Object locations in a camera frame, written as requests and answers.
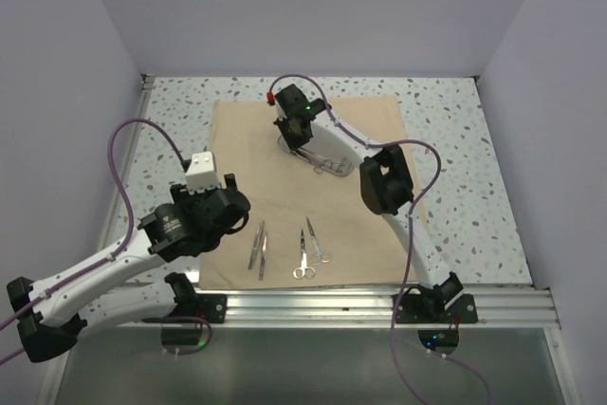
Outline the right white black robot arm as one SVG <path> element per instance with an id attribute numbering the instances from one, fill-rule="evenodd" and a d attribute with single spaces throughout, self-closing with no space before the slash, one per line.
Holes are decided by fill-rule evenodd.
<path id="1" fill-rule="evenodd" d="M 279 92 L 269 90 L 279 144 L 293 156 L 321 172 L 347 176 L 357 169 L 361 199 L 381 216 L 409 254 L 417 277 L 418 293 L 408 304 L 424 317 L 443 322 L 456 310 L 464 288 L 415 215 L 414 179 L 400 144 L 380 144 L 340 118 L 324 97 L 310 101 L 291 84 Z"/>

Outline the steel forceps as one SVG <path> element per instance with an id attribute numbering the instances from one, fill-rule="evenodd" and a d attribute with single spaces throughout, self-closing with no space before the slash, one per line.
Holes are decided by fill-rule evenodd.
<path id="1" fill-rule="evenodd" d="M 322 250 L 319 244 L 318 236 L 309 218 L 306 218 L 306 224 L 314 248 L 314 253 L 312 255 L 312 264 L 316 266 L 320 264 L 329 263 L 331 261 L 331 255 L 328 252 Z"/>

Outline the steel tweezers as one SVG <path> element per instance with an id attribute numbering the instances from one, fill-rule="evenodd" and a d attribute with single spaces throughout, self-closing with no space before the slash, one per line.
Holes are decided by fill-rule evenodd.
<path id="1" fill-rule="evenodd" d="M 260 266 L 258 271 L 258 280 L 261 282 L 265 277 L 265 269 L 267 263 L 267 243 L 268 243 L 268 233 L 265 232 L 262 240 L 262 245 L 260 249 Z"/>
<path id="2" fill-rule="evenodd" d="M 260 246 L 262 243 L 262 238 L 263 238 L 264 233 L 265 233 L 265 222 L 262 221 L 259 224 L 259 226 L 255 232 L 255 236 L 253 238 L 253 244 L 252 244 L 249 261 L 248 261 L 248 270 L 252 270 L 255 265 L 257 255 L 260 251 Z"/>

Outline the steel instrument tray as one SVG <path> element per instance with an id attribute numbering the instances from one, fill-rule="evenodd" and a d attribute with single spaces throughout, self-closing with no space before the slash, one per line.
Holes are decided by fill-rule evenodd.
<path id="1" fill-rule="evenodd" d="M 277 145 L 283 152 L 310 164 L 313 167 L 313 171 L 319 175 L 322 173 L 329 173 L 338 177 L 346 177 L 350 175 L 354 169 L 354 165 L 347 158 L 335 161 L 310 152 L 305 148 L 290 149 L 282 136 L 277 138 Z"/>

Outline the beige cloth wrap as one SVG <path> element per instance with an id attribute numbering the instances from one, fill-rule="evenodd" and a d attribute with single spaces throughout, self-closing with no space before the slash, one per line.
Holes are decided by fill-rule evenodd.
<path id="1" fill-rule="evenodd" d="M 235 174 L 251 206 L 248 224 L 222 238 L 220 246 L 200 256 L 201 287 L 245 290 L 323 285 L 373 285 L 401 281 L 407 252 L 393 230 L 364 205 L 359 173 L 346 177 L 316 174 L 313 167 L 277 145 L 276 112 L 260 101 L 219 101 L 212 113 L 209 148 L 220 175 Z M 313 265 L 313 244 L 306 218 L 319 244 L 331 255 Z M 267 263 L 258 280 L 260 251 L 252 270 L 248 261 L 259 224 L 268 233 Z M 305 235 L 312 279 L 296 280 L 300 233 Z"/>

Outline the steel scissors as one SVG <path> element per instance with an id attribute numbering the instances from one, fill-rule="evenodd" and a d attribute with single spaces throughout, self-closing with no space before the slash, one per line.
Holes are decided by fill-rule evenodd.
<path id="1" fill-rule="evenodd" d="M 307 252 L 305 248 L 305 235 L 304 231 L 300 233 L 300 265 L 293 269 L 293 277 L 296 280 L 301 279 L 312 279 L 316 275 L 316 270 L 308 264 Z"/>

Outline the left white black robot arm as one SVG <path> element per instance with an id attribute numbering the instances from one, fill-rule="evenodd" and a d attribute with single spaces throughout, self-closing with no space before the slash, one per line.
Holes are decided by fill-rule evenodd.
<path id="1" fill-rule="evenodd" d="M 141 218 L 115 245 L 44 280 L 18 277 L 9 282 L 21 350 L 28 359 L 39 363 L 57 358 L 84 333 L 125 322 L 202 324 L 196 293 L 183 273 L 166 271 L 160 281 L 138 291 L 114 289 L 178 258 L 213 251 L 224 236 L 242 230 L 250 203 L 234 175 L 226 175 L 225 181 L 225 186 L 201 193 L 175 184 L 172 202 Z"/>

